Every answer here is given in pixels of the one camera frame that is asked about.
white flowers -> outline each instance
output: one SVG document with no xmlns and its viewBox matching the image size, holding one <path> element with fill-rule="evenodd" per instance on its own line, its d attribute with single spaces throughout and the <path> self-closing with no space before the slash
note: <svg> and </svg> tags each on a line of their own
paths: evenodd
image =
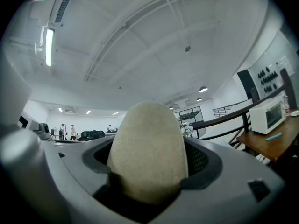
<svg viewBox="0 0 299 224">
<path fill-rule="evenodd" d="M 181 132 L 183 136 L 189 136 L 193 132 L 193 126 L 189 125 L 189 123 L 186 123 L 186 126 L 181 128 Z"/>
</svg>

railing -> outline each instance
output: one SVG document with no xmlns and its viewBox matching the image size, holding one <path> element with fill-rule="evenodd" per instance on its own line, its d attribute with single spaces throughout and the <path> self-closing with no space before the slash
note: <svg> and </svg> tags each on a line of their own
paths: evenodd
<svg viewBox="0 0 299 224">
<path fill-rule="evenodd" d="M 237 105 L 239 103 L 235 103 L 235 104 L 232 104 L 232 105 L 227 105 L 227 106 L 224 106 L 224 107 L 213 109 L 214 116 L 215 117 L 221 117 L 221 116 L 227 115 L 229 113 L 229 111 L 233 108 L 233 106 Z"/>
<path fill-rule="evenodd" d="M 196 132 L 197 132 L 197 138 L 199 139 L 199 133 L 198 133 L 199 129 L 207 128 L 207 127 L 214 126 L 214 125 L 217 125 L 217 124 L 221 124 L 221 123 L 224 123 L 226 121 L 229 121 L 229 120 L 232 120 L 232 119 L 235 119 L 235 118 L 238 118 L 238 117 L 242 116 L 243 125 L 241 127 L 238 127 L 236 129 L 230 130 L 230 131 L 225 132 L 225 133 L 221 133 L 221 134 L 203 139 L 203 140 L 211 140 L 211 139 L 219 138 L 221 136 L 224 136 L 224 135 L 227 135 L 227 134 L 234 133 L 234 132 L 238 131 L 229 143 L 230 143 L 231 146 L 234 146 L 234 147 L 239 146 L 240 142 L 234 141 L 234 140 L 236 139 L 236 137 L 240 134 L 240 132 L 243 129 L 244 129 L 243 133 L 249 132 L 249 126 L 251 125 L 251 123 L 249 122 L 250 117 L 247 117 L 247 113 L 249 112 L 249 109 L 259 105 L 260 103 L 266 101 L 269 98 L 273 98 L 273 97 L 277 96 L 282 91 L 285 91 L 286 95 L 289 97 L 289 100 L 291 100 L 291 102 L 289 102 L 290 108 L 291 109 L 293 109 L 294 107 L 296 108 L 297 104 L 296 104 L 296 101 L 295 101 L 294 90 L 293 90 L 293 87 L 292 87 L 291 80 L 290 80 L 290 78 L 289 78 L 289 76 L 286 72 L 286 69 L 282 69 L 280 71 L 280 74 L 281 74 L 281 77 L 283 79 L 284 84 L 281 87 L 279 87 L 277 90 L 275 90 L 272 94 L 265 97 L 264 99 L 258 100 L 255 103 L 253 103 L 253 104 L 251 104 L 247 107 L 244 107 L 244 108 L 242 108 L 238 111 L 235 111 L 233 113 L 229 113 L 225 116 L 222 116 L 222 117 L 219 117 L 219 118 L 216 118 L 216 119 L 213 119 L 213 120 L 208 120 L 208 121 L 205 121 L 205 122 L 194 122 L 194 123 L 192 123 L 191 125 L 193 126 L 193 129 L 196 130 Z"/>
</svg>

blue object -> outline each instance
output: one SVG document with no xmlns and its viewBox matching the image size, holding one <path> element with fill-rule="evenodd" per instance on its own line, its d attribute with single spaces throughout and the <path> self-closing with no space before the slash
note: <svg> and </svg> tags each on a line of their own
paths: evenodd
<svg viewBox="0 0 299 224">
<path fill-rule="evenodd" d="M 266 138 L 266 140 L 269 141 L 269 140 L 272 140 L 272 139 L 277 138 L 279 136 L 281 136 L 281 133 L 278 133 L 278 134 L 276 134 L 276 135 L 274 135 L 272 137 Z"/>
</svg>

person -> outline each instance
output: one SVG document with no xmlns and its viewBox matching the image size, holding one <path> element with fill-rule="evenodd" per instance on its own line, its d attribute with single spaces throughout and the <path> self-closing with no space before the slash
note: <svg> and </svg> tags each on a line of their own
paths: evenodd
<svg viewBox="0 0 299 224">
<path fill-rule="evenodd" d="M 74 125 L 71 125 L 71 138 L 70 140 L 76 140 L 76 130 L 74 128 Z"/>
<path fill-rule="evenodd" d="M 60 130 L 59 130 L 59 139 L 64 140 L 65 135 L 65 127 L 64 124 L 61 124 Z"/>
<path fill-rule="evenodd" d="M 114 131 L 114 130 L 113 130 L 112 126 L 109 125 L 108 128 L 107 128 L 107 132 L 111 133 L 111 132 L 113 132 L 113 131 Z"/>
</svg>

desk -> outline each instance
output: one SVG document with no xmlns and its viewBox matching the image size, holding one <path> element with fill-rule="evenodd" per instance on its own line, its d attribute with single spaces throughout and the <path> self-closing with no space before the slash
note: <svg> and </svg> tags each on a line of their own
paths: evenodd
<svg viewBox="0 0 299 224">
<path fill-rule="evenodd" d="M 282 133 L 282 135 L 278 138 L 266 141 L 266 138 L 278 133 Z M 237 137 L 237 140 L 271 161 L 277 162 L 277 160 L 283 156 L 283 154 L 291 146 L 298 134 L 299 116 L 287 117 L 282 124 L 267 135 L 250 131 Z"/>
</svg>

